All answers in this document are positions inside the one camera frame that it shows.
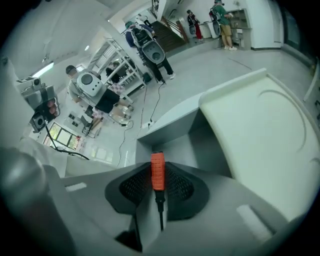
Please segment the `person's left hand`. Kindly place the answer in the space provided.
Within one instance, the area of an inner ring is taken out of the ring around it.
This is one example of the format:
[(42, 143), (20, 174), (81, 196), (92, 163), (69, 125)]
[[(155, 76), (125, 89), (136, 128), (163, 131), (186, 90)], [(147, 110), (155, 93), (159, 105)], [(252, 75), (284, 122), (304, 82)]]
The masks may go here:
[(48, 107), (49, 113), (54, 117), (58, 117), (60, 115), (59, 105), (55, 98), (48, 101), (47, 107)]

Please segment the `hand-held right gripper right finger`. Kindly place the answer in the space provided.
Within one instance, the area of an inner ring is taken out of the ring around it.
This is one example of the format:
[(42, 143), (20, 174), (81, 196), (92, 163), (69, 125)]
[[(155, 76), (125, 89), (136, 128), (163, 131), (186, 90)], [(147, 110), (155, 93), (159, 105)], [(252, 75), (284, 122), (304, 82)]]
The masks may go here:
[(287, 225), (273, 206), (236, 180), (173, 163), (172, 167), (203, 181), (207, 203), (195, 216), (160, 225), (153, 193), (138, 212), (145, 256), (260, 255), (263, 244)]

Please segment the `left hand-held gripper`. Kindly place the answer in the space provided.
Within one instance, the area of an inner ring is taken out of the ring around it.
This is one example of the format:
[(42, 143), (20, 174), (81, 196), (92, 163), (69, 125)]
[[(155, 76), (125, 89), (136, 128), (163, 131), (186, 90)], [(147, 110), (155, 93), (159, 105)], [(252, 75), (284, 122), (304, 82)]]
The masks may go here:
[(53, 85), (46, 85), (39, 77), (27, 76), (16, 81), (16, 88), (34, 110), (29, 123), (33, 128), (33, 133), (41, 132), (48, 123), (56, 117), (51, 115), (47, 106), (48, 101), (56, 99), (59, 101)]

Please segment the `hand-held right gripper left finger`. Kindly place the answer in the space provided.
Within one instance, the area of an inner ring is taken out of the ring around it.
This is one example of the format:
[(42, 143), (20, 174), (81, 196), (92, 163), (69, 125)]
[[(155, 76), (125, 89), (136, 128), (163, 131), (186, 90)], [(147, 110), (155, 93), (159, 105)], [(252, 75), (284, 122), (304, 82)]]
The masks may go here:
[(155, 195), (150, 163), (62, 181), (85, 216), (111, 237), (131, 230), (141, 238), (155, 236)]

